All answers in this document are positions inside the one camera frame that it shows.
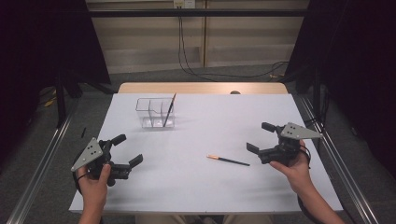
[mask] white paper sheet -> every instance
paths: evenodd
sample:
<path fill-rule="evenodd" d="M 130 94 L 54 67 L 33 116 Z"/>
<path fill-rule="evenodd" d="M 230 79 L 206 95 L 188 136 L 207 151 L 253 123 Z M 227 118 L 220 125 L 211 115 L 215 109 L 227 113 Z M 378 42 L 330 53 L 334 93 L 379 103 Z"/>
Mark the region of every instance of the white paper sheet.
<path fill-rule="evenodd" d="M 178 94 L 176 126 L 166 131 L 143 129 L 135 105 L 142 97 L 172 94 L 115 94 L 98 139 L 125 133 L 127 140 L 111 148 L 112 160 L 126 164 L 138 154 L 144 160 L 128 180 L 108 188 L 108 213 L 284 213 L 300 211 L 286 177 L 246 149 L 277 145 L 275 133 L 262 122 L 304 126 L 291 95 Z M 311 140 L 311 176 L 334 210 L 342 206 Z M 208 159 L 207 154 L 249 163 L 243 166 Z M 77 192 L 70 211 L 82 211 Z"/>

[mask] metal bracket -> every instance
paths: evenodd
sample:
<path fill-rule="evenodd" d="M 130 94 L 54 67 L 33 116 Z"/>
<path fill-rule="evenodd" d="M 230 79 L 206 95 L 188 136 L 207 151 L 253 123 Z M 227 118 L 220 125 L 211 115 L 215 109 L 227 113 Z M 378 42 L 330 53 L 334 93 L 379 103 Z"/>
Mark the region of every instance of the metal bracket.
<path fill-rule="evenodd" d="M 285 125 L 285 128 L 282 130 L 282 133 L 280 135 L 282 137 L 287 137 L 296 140 L 307 139 L 307 138 L 321 138 L 323 136 L 321 133 L 311 131 L 303 126 L 291 122 Z"/>
<path fill-rule="evenodd" d="M 94 161 L 96 158 L 102 155 L 103 151 L 100 148 L 99 143 L 96 141 L 96 138 L 93 138 L 91 142 L 85 147 L 84 151 L 82 151 L 76 162 L 73 164 L 71 171 L 75 172 L 81 166 L 84 166 L 91 161 Z"/>

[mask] transparent plastic box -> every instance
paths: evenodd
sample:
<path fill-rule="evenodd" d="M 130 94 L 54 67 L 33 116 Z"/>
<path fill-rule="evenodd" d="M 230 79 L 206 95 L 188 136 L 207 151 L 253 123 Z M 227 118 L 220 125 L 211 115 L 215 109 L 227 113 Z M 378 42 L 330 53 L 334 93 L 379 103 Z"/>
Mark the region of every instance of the transparent plastic box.
<path fill-rule="evenodd" d="M 139 98 L 136 113 L 142 128 L 175 127 L 175 107 L 172 98 Z"/>

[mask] black cable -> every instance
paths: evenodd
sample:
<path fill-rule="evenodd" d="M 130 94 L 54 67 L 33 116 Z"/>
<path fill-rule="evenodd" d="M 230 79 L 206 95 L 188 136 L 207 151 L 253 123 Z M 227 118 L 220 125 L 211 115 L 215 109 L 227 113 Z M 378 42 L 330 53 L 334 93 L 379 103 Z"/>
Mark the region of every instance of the black cable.
<path fill-rule="evenodd" d="M 217 81 L 216 81 L 216 80 L 213 80 L 213 79 L 210 79 L 210 78 L 206 78 L 206 77 L 200 77 L 200 76 L 241 77 L 241 78 L 244 78 L 244 76 L 229 75 L 229 74 L 215 74 L 215 73 L 200 73 L 200 74 L 197 74 L 197 73 L 195 73 L 194 71 L 192 71 L 192 69 L 190 68 L 189 62 L 188 62 L 188 60 L 187 60 L 187 55 L 186 55 L 186 50 L 185 50 L 185 45 L 184 45 L 183 20 L 182 20 L 181 17 L 178 17 L 178 20 L 179 20 L 178 62 L 179 62 L 179 64 L 180 64 L 181 69 L 182 69 L 185 73 L 190 74 L 190 75 L 194 75 L 194 76 L 196 76 L 196 77 L 203 78 L 203 79 L 206 79 L 206 80 L 209 80 L 209 81 L 214 81 L 214 82 L 217 82 Z M 185 69 L 185 68 L 182 66 L 182 64 L 181 64 L 181 59 L 180 59 L 181 45 L 182 45 L 182 48 L 183 48 L 184 59 L 185 59 L 186 65 L 187 65 L 188 69 L 190 70 L 190 72 L 189 72 L 189 71 L 186 71 L 186 69 Z M 265 73 L 262 73 L 262 74 L 254 75 L 254 76 L 247 76 L 247 77 L 245 77 L 245 78 L 262 77 L 262 76 L 265 76 L 265 75 L 268 75 L 268 74 L 271 74 L 271 73 L 273 74 L 274 71 L 275 71 L 276 69 L 278 69 L 279 67 L 281 67 L 284 63 L 289 63 L 289 62 L 277 62 L 277 63 L 273 63 L 272 69 L 271 69 L 270 71 L 265 72 Z"/>
<path fill-rule="evenodd" d="M 183 65 L 181 64 L 181 59 L 180 59 L 180 50 L 181 50 L 181 46 L 180 46 L 180 45 L 181 45 L 181 43 L 183 43 L 184 57 L 185 57 L 185 60 L 186 60 L 186 65 L 187 65 L 187 67 L 190 69 L 190 72 L 189 72 L 189 71 L 186 71 L 186 69 L 185 69 L 185 68 L 183 67 Z M 184 48 L 183 20 L 181 19 L 181 17 L 178 17 L 178 54 L 177 54 L 177 57 L 178 57 L 178 63 L 180 64 L 181 69 L 182 69 L 185 73 L 190 74 L 190 75 L 193 75 L 193 76 L 198 77 L 198 78 L 202 78 L 202 79 L 208 80 L 208 81 L 216 82 L 216 80 L 213 80 L 213 79 L 210 79 L 210 78 L 207 78 L 207 77 L 200 77 L 200 76 L 198 76 L 197 74 L 195 74 L 195 73 L 191 70 L 191 68 L 190 68 L 190 66 L 189 66 L 189 62 L 187 61 L 186 51 L 185 51 L 185 48 Z"/>

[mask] wall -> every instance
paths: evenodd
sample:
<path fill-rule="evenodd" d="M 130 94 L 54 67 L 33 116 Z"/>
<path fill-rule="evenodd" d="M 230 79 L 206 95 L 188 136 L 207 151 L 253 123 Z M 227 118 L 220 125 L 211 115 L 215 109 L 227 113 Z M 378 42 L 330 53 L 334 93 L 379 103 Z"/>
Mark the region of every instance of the wall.
<path fill-rule="evenodd" d="M 173 8 L 173 1 L 168 0 L 87 0 L 87 4 L 89 9 Z M 196 0 L 197 8 L 298 9 L 307 4 L 307 0 Z M 180 67 L 178 18 L 92 20 L 110 74 Z M 182 18 L 189 66 L 288 61 L 302 21 L 303 18 Z"/>

